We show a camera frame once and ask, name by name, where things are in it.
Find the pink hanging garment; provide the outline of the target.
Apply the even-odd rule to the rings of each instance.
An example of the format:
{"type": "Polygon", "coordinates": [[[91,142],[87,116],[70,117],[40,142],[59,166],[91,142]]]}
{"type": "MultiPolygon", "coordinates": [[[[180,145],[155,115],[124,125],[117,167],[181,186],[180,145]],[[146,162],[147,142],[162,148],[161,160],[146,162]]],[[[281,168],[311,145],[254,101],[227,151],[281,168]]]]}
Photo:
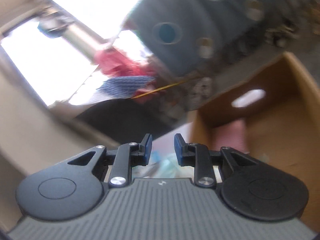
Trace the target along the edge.
{"type": "Polygon", "coordinates": [[[133,61],[114,48],[97,51],[94,55],[94,63],[104,75],[110,77],[156,75],[149,64],[142,65],[133,61]]]}

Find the brown cardboard box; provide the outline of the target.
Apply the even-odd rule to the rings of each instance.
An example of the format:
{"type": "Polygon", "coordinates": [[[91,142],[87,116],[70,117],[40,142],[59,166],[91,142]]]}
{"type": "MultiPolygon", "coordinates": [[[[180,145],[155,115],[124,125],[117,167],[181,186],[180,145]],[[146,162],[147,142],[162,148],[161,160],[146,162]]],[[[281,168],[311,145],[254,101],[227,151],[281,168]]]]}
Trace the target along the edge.
{"type": "Polygon", "coordinates": [[[319,230],[319,86],[285,52],[192,117],[188,140],[211,148],[212,129],[243,119],[249,155],[302,180],[309,190],[303,222],[319,230]]]}

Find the blue circle-patterned bedsheet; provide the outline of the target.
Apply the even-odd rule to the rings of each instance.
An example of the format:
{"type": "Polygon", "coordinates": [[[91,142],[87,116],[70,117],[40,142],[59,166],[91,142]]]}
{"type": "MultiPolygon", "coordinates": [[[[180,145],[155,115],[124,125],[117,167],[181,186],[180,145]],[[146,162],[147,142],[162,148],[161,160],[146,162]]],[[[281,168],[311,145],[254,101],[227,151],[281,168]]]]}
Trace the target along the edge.
{"type": "Polygon", "coordinates": [[[129,16],[141,41],[176,77],[259,31],[282,0],[141,0],[129,16]]]}

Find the yellow rod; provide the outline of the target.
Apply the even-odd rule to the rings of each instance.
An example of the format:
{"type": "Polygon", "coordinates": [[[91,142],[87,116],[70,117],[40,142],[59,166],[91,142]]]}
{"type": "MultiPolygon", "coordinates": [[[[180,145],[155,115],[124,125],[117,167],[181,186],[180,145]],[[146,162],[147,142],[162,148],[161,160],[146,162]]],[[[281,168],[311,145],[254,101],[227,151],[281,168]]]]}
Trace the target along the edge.
{"type": "Polygon", "coordinates": [[[184,79],[184,80],[181,80],[179,82],[172,83],[172,84],[169,84],[169,85],[166,85],[166,86],[163,86],[163,87],[159,87],[159,88],[156,88],[156,89],[151,90],[149,92],[145,92],[143,94],[139,94],[137,96],[133,96],[133,97],[131,97],[131,99],[142,98],[144,96],[148,96],[150,94],[154,94],[154,93],[160,92],[162,90],[166,90],[166,89],[169,89],[169,88],[172,88],[172,87],[175,87],[175,86],[180,86],[182,84],[188,83],[190,81],[193,81],[193,80],[196,80],[196,79],[199,79],[199,78],[200,78],[199,76],[195,76],[195,77],[191,77],[191,78],[188,78],[188,79],[184,79]]]}

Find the pink knitted soft pouch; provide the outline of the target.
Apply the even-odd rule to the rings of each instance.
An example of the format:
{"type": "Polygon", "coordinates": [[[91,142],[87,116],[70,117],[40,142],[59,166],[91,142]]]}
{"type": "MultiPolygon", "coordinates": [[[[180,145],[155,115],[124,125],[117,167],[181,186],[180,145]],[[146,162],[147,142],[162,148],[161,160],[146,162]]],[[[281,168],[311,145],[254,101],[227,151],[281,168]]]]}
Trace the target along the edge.
{"type": "Polygon", "coordinates": [[[246,137],[246,123],[243,119],[212,129],[212,150],[218,151],[221,147],[231,147],[248,154],[246,137]]]}

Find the blue white-dotted cloth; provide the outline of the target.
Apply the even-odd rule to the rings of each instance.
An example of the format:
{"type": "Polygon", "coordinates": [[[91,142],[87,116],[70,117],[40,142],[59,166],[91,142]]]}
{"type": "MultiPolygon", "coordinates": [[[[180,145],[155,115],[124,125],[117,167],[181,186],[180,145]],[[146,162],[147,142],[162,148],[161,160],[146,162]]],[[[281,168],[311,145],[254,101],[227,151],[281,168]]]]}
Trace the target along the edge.
{"type": "Polygon", "coordinates": [[[98,90],[116,99],[127,99],[133,97],[140,89],[146,88],[155,81],[151,76],[119,76],[112,77],[103,82],[98,90]]]}

